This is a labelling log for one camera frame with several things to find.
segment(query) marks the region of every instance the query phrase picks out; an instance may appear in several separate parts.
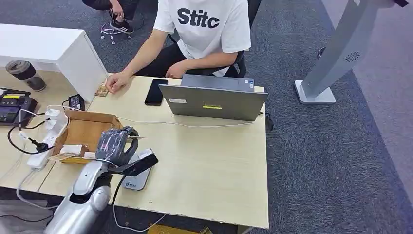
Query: travel mug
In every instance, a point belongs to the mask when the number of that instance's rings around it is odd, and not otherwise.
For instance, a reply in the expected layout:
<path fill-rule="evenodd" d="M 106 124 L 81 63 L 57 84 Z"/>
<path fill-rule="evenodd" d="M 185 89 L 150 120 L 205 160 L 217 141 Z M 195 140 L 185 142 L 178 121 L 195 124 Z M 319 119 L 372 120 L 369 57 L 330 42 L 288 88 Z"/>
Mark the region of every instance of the travel mug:
<path fill-rule="evenodd" d="M 34 91 L 42 91 L 46 88 L 46 83 L 29 61 L 11 61 L 6 65 L 6 70 Z"/>

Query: sneaker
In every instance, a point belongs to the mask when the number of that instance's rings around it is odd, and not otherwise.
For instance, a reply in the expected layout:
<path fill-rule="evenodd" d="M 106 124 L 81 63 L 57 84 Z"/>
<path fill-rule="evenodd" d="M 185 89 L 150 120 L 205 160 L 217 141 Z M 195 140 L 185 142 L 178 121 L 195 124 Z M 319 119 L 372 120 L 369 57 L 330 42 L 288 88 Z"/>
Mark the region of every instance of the sneaker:
<path fill-rule="evenodd" d="M 133 27 L 130 26 L 128 22 L 126 22 L 126 20 L 123 22 L 118 22 L 116 19 L 113 19 L 113 22 L 111 23 L 111 27 L 119 32 L 126 33 L 126 34 L 131 34 L 135 31 Z"/>

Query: person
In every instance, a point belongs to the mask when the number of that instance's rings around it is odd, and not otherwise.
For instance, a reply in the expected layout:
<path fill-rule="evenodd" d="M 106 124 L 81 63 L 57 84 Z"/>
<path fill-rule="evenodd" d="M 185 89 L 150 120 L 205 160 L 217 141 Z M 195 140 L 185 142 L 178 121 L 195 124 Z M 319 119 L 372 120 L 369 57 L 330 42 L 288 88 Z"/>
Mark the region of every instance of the person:
<path fill-rule="evenodd" d="M 82 0 L 82 2 L 95 10 L 110 10 L 113 29 L 126 34 L 134 32 L 134 28 L 125 19 L 133 20 L 139 0 Z"/>
<path fill-rule="evenodd" d="M 174 30 L 180 40 L 163 48 Z M 116 93 L 134 74 L 182 78 L 193 69 L 227 67 L 249 47 L 247 0 L 159 0 L 151 35 L 123 71 L 108 77 L 106 87 Z"/>

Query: floor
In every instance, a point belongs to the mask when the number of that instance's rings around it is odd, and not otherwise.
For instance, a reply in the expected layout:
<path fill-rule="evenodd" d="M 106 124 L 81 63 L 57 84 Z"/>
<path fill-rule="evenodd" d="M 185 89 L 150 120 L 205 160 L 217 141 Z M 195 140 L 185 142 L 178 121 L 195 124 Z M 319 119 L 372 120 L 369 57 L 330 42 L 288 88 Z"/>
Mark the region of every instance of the floor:
<path fill-rule="evenodd" d="M 109 72 L 120 71 L 132 58 L 149 35 L 156 15 L 156 1 L 142 0 L 143 28 L 132 39 L 119 38 L 112 46 L 100 39 L 105 13 L 87 8 L 80 0 L 2 3 L 0 23 L 84 29 Z M 333 31 L 331 9 L 327 9 L 322 0 L 263 0 L 255 19 L 252 48 L 245 55 L 246 76 L 270 93 L 266 107 L 275 129 L 267 132 L 270 229 L 251 233 L 413 233 L 413 209 L 403 185 L 404 174 L 385 145 L 376 109 L 357 71 L 332 86 L 338 100 L 335 105 L 298 102 L 293 82 L 311 70 L 315 51 Z M 133 22 L 136 27 L 142 22 L 140 12 Z M 15 199 L 13 190 L 0 191 L 0 199 Z M 139 227 L 159 217 L 130 209 L 119 209 L 119 213 Z M 121 232 L 111 218 L 103 216 L 99 222 L 105 225 L 96 225 L 101 228 L 98 233 L 132 233 Z M 191 231 L 207 225 L 214 234 L 236 233 L 233 225 L 170 215 L 162 223 Z"/>
<path fill-rule="evenodd" d="M 337 26 L 347 1 L 323 0 L 323 3 L 332 29 Z M 353 69 L 410 201 L 413 201 L 413 31 L 406 23 L 412 21 L 412 4 L 381 9 L 369 51 Z"/>

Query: gray carpet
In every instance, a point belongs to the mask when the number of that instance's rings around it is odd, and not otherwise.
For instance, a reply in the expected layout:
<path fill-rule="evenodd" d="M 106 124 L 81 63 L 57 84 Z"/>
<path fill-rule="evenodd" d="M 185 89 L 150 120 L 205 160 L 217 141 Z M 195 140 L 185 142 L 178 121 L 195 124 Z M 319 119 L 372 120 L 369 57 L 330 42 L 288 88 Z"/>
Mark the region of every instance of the gray carpet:
<path fill-rule="evenodd" d="M 100 39 L 99 26 L 106 21 L 102 12 L 80 0 L 38 2 L 3 0 L 0 23 L 82 28 L 110 72 L 121 70 L 135 54 L 156 14 L 156 1 L 142 0 L 144 28 L 112 46 Z M 270 93 L 266 106 L 275 123 L 267 133 L 270 230 L 252 233 L 413 234 L 412 205 L 354 74 L 332 86 L 337 104 L 298 102 L 293 81 L 310 71 L 316 49 L 332 32 L 321 1 L 263 0 L 252 32 L 253 47 L 245 55 L 247 77 Z M 1 192 L 3 199 L 11 193 L 7 191 Z M 124 214 L 121 221 L 126 218 L 140 227 L 159 217 L 122 208 L 119 213 Z M 132 233 L 107 220 L 101 233 Z M 208 225 L 215 234 L 235 233 L 232 225 L 170 215 L 162 223 L 193 231 Z"/>

